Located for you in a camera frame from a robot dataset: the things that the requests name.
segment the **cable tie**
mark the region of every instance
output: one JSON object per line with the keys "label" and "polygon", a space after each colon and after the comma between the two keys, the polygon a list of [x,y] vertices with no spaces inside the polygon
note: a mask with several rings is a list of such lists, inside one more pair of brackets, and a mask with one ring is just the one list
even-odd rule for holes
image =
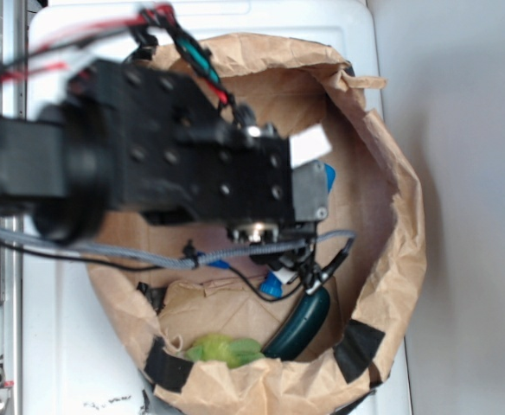
{"label": "cable tie", "polygon": [[199,264],[199,253],[193,246],[193,240],[190,239],[187,242],[187,245],[183,247],[183,255],[185,256],[185,259],[191,259],[195,266],[193,267],[194,270],[196,270],[200,264]]}

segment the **red wire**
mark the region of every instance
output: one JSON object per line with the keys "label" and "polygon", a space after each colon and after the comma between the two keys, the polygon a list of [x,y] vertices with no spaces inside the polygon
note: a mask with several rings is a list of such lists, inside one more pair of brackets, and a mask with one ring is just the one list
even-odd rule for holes
{"label": "red wire", "polygon": [[[154,6],[153,10],[147,9],[145,11],[150,17],[154,18],[154,12],[158,13],[161,16],[167,18],[168,22],[172,25],[176,25],[176,15],[174,12],[174,8],[169,3],[160,3]],[[115,29],[115,28],[123,28],[123,27],[133,27],[139,26],[142,24],[146,24],[146,20],[143,16],[138,15],[131,18],[123,18],[123,19],[114,19],[108,20],[104,22],[94,22],[87,25],[75,26],[72,28],[68,28],[63,30],[62,32],[54,35],[54,39],[43,43],[39,48],[37,48],[37,52],[45,51],[51,46],[53,46],[59,40],[62,40],[66,37],[70,37],[73,35],[77,35],[78,33],[86,33],[86,32],[95,32],[102,31],[105,29]]]}
{"label": "red wire", "polygon": [[214,93],[216,94],[216,96],[218,97],[220,102],[223,105],[227,105],[227,102],[228,102],[227,94],[224,93],[222,90],[218,89],[212,82],[210,82],[208,80],[207,80],[207,85],[212,91],[214,91]]}
{"label": "red wire", "polygon": [[26,72],[7,72],[0,76],[0,85],[8,80],[13,80],[15,82],[20,82],[26,80],[30,76],[36,75],[38,73],[60,71],[62,69],[68,69],[68,64],[66,62],[53,62],[44,65],[43,67],[38,67]]}

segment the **teal object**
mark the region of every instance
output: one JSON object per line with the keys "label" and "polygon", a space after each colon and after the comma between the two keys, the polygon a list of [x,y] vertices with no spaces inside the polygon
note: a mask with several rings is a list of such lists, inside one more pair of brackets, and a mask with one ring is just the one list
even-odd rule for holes
{"label": "teal object", "polygon": [[204,70],[205,72],[208,73],[208,76],[210,79],[215,83],[218,84],[220,83],[220,77],[218,74],[213,70],[212,66],[210,65],[210,62],[208,62],[189,41],[186,39],[177,39],[176,40],[177,44],[180,46],[180,48],[183,48],[189,52],[193,60]]}
{"label": "teal object", "polygon": [[329,313],[330,298],[325,288],[303,295],[279,332],[264,347],[265,357],[294,361],[312,341]]}

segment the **white wall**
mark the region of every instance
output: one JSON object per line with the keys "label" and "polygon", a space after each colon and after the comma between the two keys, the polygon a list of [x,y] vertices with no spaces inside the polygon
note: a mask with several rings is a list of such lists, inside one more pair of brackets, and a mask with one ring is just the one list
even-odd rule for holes
{"label": "white wall", "polygon": [[388,126],[425,191],[414,415],[505,413],[505,0],[368,0]]}

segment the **brown paper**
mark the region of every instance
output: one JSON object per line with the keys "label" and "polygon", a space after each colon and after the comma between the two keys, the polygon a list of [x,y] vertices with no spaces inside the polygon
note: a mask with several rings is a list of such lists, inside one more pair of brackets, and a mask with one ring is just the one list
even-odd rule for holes
{"label": "brown paper", "polygon": [[[238,34],[204,44],[212,50],[227,89],[252,106],[260,123],[272,121],[282,136],[322,124],[333,145],[324,161],[337,176],[330,216],[320,232],[349,228],[358,239],[347,262],[327,283],[332,296],[329,318],[300,361],[263,359],[233,370],[222,362],[199,362],[181,393],[159,386],[155,393],[189,415],[330,413],[365,395],[370,376],[371,381],[387,379],[425,274],[418,178],[379,115],[364,111],[362,88],[381,88],[385,81],[347,75],[349,63],[333,48],[317,43]],[[189,73],[172,47],[159,48],[150,66]],[[176,257],[189,238],[205,251],[230,245],[223,229],[148,227],[135,214],[111,215],[100,238]],[[326,264],[341,245],[340,240],[321,244],[319,263]],[[247,276],[265,274],[248,259],[231,262]],[[215,268],[137,277],[93,265],[90,277],[120,341],[140,368],[154,336],[162,336],[173,354],[213,331],[267,342],[296,301],[261,303],[240,281],[229,279],[233,274]],[[169,287],[160,316],[135,290],[138,280],[153,286],[177,281]],[[347,384],[331,346],[351,317],[385,332],[385,337],[373,370]]]}

